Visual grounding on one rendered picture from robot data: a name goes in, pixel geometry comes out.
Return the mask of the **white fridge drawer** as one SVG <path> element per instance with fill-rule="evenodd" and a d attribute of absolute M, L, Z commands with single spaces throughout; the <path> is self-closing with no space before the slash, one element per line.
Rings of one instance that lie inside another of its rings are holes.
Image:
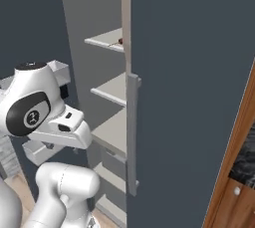
<path fill-rule="evenodd" d="M 94 171 L 105 181 L 112 184 L 114 187 L 116 187 L 118 190 L 122 191 L 123 193 L 126 193 L 126 182 L 109 171 L 107 168 L 103 166 L 103 164 L 100 162 L 95 168 Z"/>

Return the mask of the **white door bin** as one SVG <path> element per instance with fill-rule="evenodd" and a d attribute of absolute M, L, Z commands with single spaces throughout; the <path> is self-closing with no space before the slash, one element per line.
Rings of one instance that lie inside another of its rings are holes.
<path fill-rule="evenodd" d="M 26 157 L 37 166 L 40 166 L 63 149 L 61 145 L 37 140 L 28 140 L 22 146 Z"/>
<path fill-rule="evenodd" d="M 67 64 L 54 60 L 48 62 L 48 65 L 52 69 L 60 87 L 67 85 L 71 81 L 70 70 Z"/>

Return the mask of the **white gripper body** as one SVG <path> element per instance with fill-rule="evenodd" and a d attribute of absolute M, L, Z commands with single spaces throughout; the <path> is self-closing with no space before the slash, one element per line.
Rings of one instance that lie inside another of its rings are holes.
<path fill-rule="evenodd" d="M 87 149 L 92 143 L 90 128 L 84 120 L 74 132 L 44 132 L 35 130 L 28 137 L 33 140 L 80 149 Z"/>

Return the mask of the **white fridge shelf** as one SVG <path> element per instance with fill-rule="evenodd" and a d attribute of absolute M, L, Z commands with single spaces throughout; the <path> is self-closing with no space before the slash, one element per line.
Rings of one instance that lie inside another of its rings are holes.
<path fill-rule="evenodd" d="M 119 39 L 123 36 L 123 29 L 118 28 L 98 36 L 90 37 L 85 40 L 87 44 L 106 48 L 122 53 L 124 47 L 119 43 Z"/>
<path fill-rule="evenodd" d="M 122 73 L 106 83 L 92 88 L 91 93 L 125 107 L 127 105 L 126 74 Z"/>
<path fill-rule="evenodd" d="M 103 122 L 92 131 L 93 139 L 122 158 L 127 157 L 127 110 Z"/>

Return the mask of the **dark grey fridge door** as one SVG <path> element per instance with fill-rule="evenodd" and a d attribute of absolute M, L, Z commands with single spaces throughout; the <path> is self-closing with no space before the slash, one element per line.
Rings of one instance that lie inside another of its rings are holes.
<path fill-rule="evenodd" d="M 255 57 L 255 0 L 131 0 L 131 53 L 127 228 L 201 228 Z"/>

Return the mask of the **dark grey freezer door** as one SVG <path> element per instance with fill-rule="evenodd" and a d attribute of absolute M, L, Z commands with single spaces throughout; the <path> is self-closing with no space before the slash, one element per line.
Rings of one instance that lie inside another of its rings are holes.
<path fill-rule="evenodd" d="M 0 0 L 0 79 L 26 62 L 73 64 L 62 0 Z"/>

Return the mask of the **grey fridge cabinet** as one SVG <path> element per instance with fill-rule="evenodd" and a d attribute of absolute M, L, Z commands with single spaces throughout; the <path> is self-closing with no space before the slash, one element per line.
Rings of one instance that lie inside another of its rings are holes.
<path fill-rule="evenodd" d="M 80 109 L 91 131 L 122 109 L 118 104 L 91 93 L 107 81 L 126 73 L 124 52 L 87 44 L 85 40 L 121 27 L 121 0 L 63 0 Z M 127 180 L 126 159 L 98 144 L 87 149 L 90 168 L 100 162 Z M 127 193 L 101 178 L 95 206 L 116 223 L 127 226 Z"/>

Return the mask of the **brown wooden cabinet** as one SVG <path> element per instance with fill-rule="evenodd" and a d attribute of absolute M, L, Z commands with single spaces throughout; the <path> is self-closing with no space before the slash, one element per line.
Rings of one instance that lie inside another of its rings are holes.
<path fill-rule="evenodd" d="M 255 58 L 249 72 L 239 109 L 211 194 L 201 228 L 212 228 L 216 212 L 225 191 L 232 164 L 255 120 Z"/>

